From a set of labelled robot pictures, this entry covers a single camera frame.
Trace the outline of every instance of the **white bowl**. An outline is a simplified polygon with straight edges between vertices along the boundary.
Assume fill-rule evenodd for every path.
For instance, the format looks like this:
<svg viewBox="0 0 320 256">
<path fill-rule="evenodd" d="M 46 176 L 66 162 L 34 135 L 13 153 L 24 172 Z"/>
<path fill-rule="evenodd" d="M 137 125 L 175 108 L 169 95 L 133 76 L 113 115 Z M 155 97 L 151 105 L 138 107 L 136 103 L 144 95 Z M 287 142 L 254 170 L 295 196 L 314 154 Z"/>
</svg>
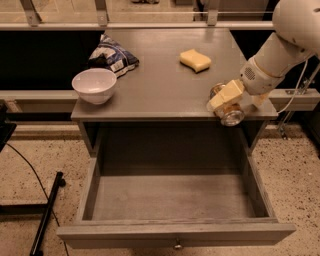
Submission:
<svg viewBox="0 0 320 256">
<path fill-rule="evenodd" d="M 77 74 L 72 87 L 83 100 L 99 105 L 110 99 L 115 91 L 117 76 L 104 68 L 92 68 Z"/>
</svg>

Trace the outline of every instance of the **speckled floor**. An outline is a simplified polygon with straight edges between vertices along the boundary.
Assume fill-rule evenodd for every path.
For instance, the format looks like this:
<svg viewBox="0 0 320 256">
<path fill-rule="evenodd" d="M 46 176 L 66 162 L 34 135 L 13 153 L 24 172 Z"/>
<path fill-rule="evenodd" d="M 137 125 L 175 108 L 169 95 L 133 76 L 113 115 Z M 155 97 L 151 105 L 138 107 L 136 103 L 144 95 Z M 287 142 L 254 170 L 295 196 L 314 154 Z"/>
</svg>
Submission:
<svg viewBox="0 0 320 256">
<path fill-rule="evenodd" d="M 89 155 L 75 126 L 53 134 L 17 132 L 10 144 L 34 166 L 49 192 L 55 173 L 64 172 L 66 187 L 59 190 L 54 211 L 61 225 L 73 222 Z M 294 223 L 297 231 L 275 246 L 164 249 L 73 250 L 82 255 L 320 255 L 320 160 L 312 141 L 297 125 L 287 127 L 282 140 L 268 126 L 254 152 L 258 170 L 280 222 Z M 42 203 L 44 195 L 30 167 L 8 146 L 0 154 L 0 203 Z M 39 220 L 0 220 L 0 254 L 29 255 Z M 66 255 L 56 236 L 53 218 L 43 241 L 44 255 Z"/>
</svg>

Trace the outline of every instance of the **white cable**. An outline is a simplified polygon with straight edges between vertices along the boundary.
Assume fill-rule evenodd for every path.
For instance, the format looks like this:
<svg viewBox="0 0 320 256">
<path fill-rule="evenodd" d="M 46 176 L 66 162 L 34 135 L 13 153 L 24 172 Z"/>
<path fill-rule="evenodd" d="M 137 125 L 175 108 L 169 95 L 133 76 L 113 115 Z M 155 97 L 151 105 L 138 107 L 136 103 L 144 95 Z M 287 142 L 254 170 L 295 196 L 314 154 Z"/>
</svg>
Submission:
<svg viewBox="0 0 320 256">
<path fill-rule="evenodd" d="M 286 105 L 283 109 L 281 109 L 280 111 L 277 112 L 278 114 L 286 111 L 286 109 L 290 106 L 291 102 L 293 101 L 294 97 L 297 95 L 298 87 L 299 87 L 299 85 L 300 85 L 300 82 L 301 82 L 301 79 L 302 79 L 302 77 L 303 77 L 303 75 L 304 75 L 304 72 L 306 71 L 307 66 L 308 66 L 308 60 L 306 60 L 305 63 L 304 63 L 303 70 L 302 70 L 302 72 L 301 72 L 300 78 L 299 78 L 299 80 L 298 80 L 298 82 L 297 82 L 297 85 L 296 85 L 296 87 L 295 87 L 295 89 L 294 89 L 294 93 L 293 93 L 291 99 L 289 100 L 289 102 L 287 103 L 287 105 Z"/>
</svg>

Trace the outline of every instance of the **drawer handle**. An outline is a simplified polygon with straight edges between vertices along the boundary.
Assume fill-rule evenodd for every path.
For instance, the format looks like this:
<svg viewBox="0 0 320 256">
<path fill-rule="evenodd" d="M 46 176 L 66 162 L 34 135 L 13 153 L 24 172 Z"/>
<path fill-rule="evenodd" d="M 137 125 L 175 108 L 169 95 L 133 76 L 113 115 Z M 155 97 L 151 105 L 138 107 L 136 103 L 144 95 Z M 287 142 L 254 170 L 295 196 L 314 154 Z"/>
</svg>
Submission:
<svg viewBox="0 0 320 256">
<path fill-rule="evenodd" d="M 180 240 L 179 239 L 176 240 L 176 245 L 173 247 L 173 249 L 175 249 L 177 251 L 183 249 L 182 245 L 180 244 Z"/>
</svg>

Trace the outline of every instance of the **cable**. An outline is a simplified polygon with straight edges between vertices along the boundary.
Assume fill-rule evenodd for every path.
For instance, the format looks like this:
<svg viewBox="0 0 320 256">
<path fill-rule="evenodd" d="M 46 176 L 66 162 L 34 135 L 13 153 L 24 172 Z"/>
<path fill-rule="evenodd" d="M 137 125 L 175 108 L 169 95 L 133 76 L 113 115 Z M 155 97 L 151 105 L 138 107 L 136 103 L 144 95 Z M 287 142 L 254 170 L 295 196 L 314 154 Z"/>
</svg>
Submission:
<svg viewBox="0 0 320 256">
<path fill-rule="evenodd" d="M 287 103 L 287 105 L 286 105 L 283 109 L 281 109 L 280 111 L 277 112 L 278 114 L 286 111 L 286 109 L 290 106 L 291 102 L 293 101 L 293 99 L 294 99 L 295 96 L 297 95 L 298 87 L 299 87 L 300 82 L 301 82 L 301 79 L 302 79 L 302 77 L 303 77 L 303 75 L 304 75 L 304 73 L 305 73 L 305 71 L 306 71 L 307 66 L 308 66 L 308 60 L 305 61 L 303 70 L 302 70 L 301 75 L 300 75 L 300 77 L 299 77 L 299 80 L 298 80 L 298 82 L 297 82 L 297 84 L 296 84 L 296 87 L 295 87 L 295 89 L 294 89 L 294 93 L 293 93 L 291 99 L 289 100 L 289 102 Z"/>
<path fill-rule="evenodd" d="M 9 146 L 11 149 L 13 149 L 13 150 L 30 166 L 30 168 L 32 169 L 34 175 L 37 177 L 37 180 L 38 180 L 38 182 L 39 182 L 39 184 L 40 184 L 40 187 L 41 187 L 44 195 L 46 196 L 47 200 L 49 200 L 49 197 L 48 197 L 48 195 L 47 195 L 47 193 L 46 193 L 46 191 L 45 191 L 45 189 L 44 189 L 44 186 L 43 186 L 43 184 L 42 184 L 42 182 L 41 182 L 41 180 L 40 180 L 40 178 L 39 178 L 36 170 L 35 170 L 34 167 L 32 166 L 32 164 L 31 164 L 15 147 L 13 147 L 12 145 L 10 145 L 9 143 L 6 143 L 6 145 Z M 59 220 L 58 220 L 56 214 L 54 213 L 53 209 L 52 209 L 51 212 L 52 212 L 52 215 L 53 215 L 53 217 L 54 217 L 54 219 L 55 219 L 55 221 L 56 221 L 56 223 L 57 223 L 57 226 L 60 227 Z M 65 249 L 65 251 L 66 251 L 67 256 L 69 256 L 69 251 L 68 251 L 66 242 L 63 241 L 63 245 L 64 245 L 64 249 Z"/>
</svg>

